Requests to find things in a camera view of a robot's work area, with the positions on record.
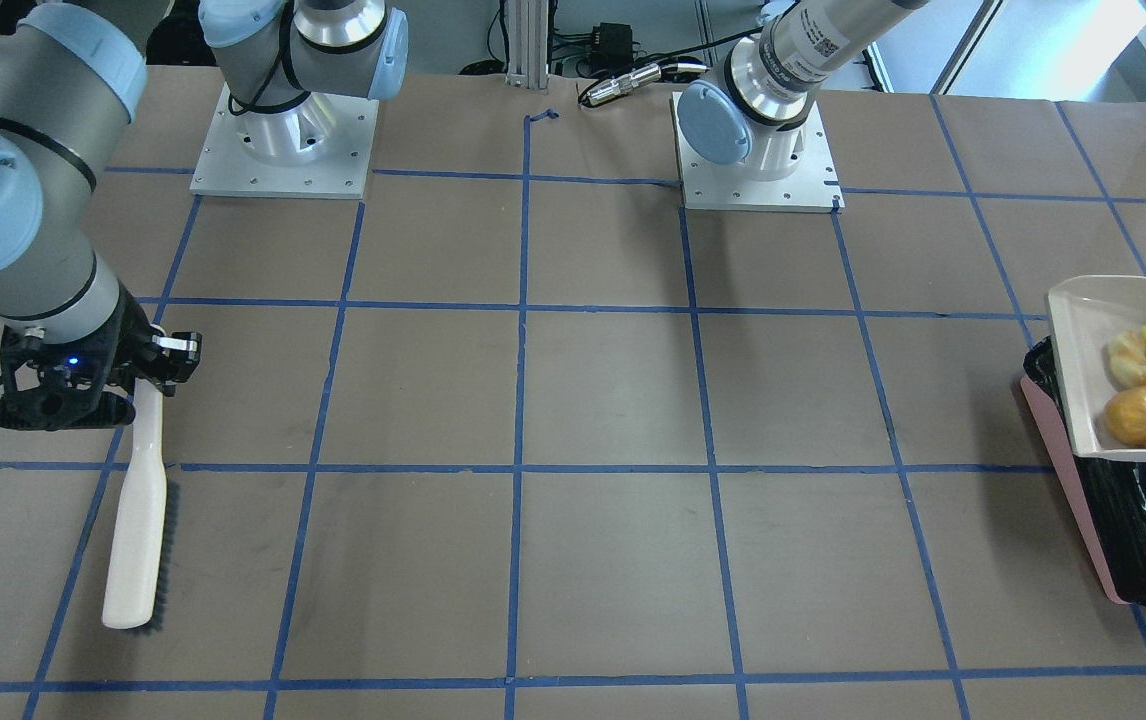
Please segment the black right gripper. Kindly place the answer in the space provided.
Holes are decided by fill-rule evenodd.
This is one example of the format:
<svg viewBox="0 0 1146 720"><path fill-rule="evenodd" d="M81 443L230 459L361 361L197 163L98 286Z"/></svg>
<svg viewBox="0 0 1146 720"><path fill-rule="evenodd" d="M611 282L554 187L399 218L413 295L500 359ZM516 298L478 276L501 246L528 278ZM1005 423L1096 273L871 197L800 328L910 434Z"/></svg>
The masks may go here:
<svg viewBox="0 0 1146 720"><path fill-rule="evenodd" d="M176 386L189 382L202 359L202 332L165 332L148 318L128 290L119 295L119 334L107 386L133 392L135 381L146 379L162 396L174 397Z"/></svg>

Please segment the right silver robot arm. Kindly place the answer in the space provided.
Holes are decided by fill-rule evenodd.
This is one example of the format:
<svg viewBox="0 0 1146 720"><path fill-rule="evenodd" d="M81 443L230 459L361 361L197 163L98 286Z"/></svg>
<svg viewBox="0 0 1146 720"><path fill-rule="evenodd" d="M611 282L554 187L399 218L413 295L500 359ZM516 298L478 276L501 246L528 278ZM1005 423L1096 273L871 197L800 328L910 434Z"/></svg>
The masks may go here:
<svg viewBox="0 0 1146 720"><path fill-rule="evenodd" d="M85 208L148 81L162 1L44 1L0 36L0 319L6 396L26 363L60 398L151 383L170 396L198 342L143 315L83 236ZM407 15L385 1L202 1L225 95L193 187L355 197L376 102L407 72Z"/></svg>

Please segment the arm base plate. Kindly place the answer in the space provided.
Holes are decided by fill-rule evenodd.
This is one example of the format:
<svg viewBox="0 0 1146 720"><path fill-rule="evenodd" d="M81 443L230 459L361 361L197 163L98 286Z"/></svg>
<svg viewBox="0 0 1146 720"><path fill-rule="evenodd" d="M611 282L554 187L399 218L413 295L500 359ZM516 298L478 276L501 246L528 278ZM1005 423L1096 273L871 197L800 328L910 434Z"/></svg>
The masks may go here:
<svg viewBox="0 0 1146 720"><path fill-rule="evenodd" d="M704 158L683 135L681 96L681 92L672 95L672 115L684 208L796 213L838 213L846 208L817 105L801 127L755 140L745 161L721 165Z"/></svg>
<svg viewBox="0 0 1146 720"><path fill-rule="evenodd" d="M363 199L378 101L312 94L284 114L234 115L218 96L190 191L258 199Z"/></svg>

